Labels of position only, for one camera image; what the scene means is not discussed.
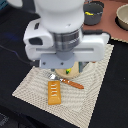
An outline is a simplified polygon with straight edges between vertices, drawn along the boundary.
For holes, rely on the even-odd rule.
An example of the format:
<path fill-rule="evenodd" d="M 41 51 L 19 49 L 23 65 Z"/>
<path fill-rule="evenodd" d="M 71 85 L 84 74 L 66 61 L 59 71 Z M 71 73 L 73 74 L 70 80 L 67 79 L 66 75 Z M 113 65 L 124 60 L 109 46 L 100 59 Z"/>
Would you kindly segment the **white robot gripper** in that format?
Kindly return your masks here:
<path fill-rule="evenodd" d="M 52 33 L 39 19 L 31 21 L 24 34 L 30 65 L 42 69 L 67 69 L 79 62 L 79 73 L 86 62 L 103 59 L 110 34 L 102 30 L 78 29 L 71 33 Z"/>

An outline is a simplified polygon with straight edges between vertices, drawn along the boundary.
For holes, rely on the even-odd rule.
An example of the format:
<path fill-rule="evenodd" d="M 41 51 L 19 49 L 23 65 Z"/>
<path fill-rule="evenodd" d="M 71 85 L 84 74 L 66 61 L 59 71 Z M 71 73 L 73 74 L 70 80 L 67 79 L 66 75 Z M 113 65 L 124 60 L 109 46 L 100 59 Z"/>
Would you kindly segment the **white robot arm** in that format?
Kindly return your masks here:
<path fill-rule="evenodd" d="M 15 8 L 36 13 L 23 41 L 31 65 L 42 69 L 68 69 L 75 62 L 103 59 L 110 34 L 83 30 L 84 0 L 7 0 Z"/>

